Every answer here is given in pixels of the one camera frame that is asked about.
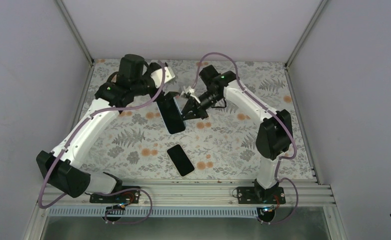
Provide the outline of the black phone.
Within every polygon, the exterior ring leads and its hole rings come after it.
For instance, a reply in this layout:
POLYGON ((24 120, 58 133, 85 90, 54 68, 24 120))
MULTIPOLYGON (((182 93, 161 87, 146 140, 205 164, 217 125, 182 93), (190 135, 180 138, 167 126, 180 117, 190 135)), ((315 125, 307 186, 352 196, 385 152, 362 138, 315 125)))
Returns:
POLYGON ((157 107, 169 134, 173 135, 186 130, 186 124, 174 98, 157 101, 157 107))

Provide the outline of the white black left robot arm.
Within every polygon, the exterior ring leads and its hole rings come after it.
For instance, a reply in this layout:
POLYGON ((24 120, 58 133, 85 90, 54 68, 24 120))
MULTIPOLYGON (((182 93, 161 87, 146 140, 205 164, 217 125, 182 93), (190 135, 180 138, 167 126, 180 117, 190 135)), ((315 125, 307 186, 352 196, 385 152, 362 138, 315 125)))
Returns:
POLYGON ((72 198, 101 193, 109 202, 122 198, 122 181, 110 173, 88 173, 80 168, 106 127, 122 112, 144 108, 160 98, 163 87, 176 77, 167 63, 152 62, 135 54, 121 58, 96 91, 85 115, 51 151, 41 151, 36 162, 44 178, 40 194, 51 185, 72 198))

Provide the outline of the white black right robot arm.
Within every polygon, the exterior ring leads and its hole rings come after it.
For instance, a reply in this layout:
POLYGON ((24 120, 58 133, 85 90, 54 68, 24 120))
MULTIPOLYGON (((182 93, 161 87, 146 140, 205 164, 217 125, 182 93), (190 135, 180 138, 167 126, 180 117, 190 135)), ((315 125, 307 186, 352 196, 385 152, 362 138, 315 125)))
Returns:
POLYGON ((285 152, 294 144, 292 117, 287 110, 276 110, 255 96, 240 80, 237 71, 219 73, 213 65, 204 67, 199 77, 206 86, 201 95, 187 87, 181 96, 187 99, 181 111, 184 121, 208 118, 208 109, 221 100, 231 102, 258 124, 255 147, 261 154, 260 170, 254 180, 254 197, 266 204, 279 187, 278 169, 285 152))

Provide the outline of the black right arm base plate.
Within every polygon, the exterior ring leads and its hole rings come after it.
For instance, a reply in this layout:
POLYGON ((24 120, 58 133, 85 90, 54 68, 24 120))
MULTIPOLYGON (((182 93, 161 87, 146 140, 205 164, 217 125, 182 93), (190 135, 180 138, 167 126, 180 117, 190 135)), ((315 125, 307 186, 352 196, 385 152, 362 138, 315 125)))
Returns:
POLYGON ((232 192, 233 196, 237 198, 240 205, 254 205, 254 204, 285 204, 286 195, 282 187, 277 187, 268 196, 258 197, 255 193, 255 188, 253 186, 239 186, 235 188, 232 192))

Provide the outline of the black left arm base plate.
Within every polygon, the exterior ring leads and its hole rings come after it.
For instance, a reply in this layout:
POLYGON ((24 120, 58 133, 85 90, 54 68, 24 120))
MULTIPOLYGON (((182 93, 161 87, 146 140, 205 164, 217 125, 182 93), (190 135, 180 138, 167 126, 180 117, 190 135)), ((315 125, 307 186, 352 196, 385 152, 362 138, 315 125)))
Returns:
POLYGON ((138 204, 141 195, 140 190, 127 190, 113 196, 91 194, 89 202, 92 204, 138 204))

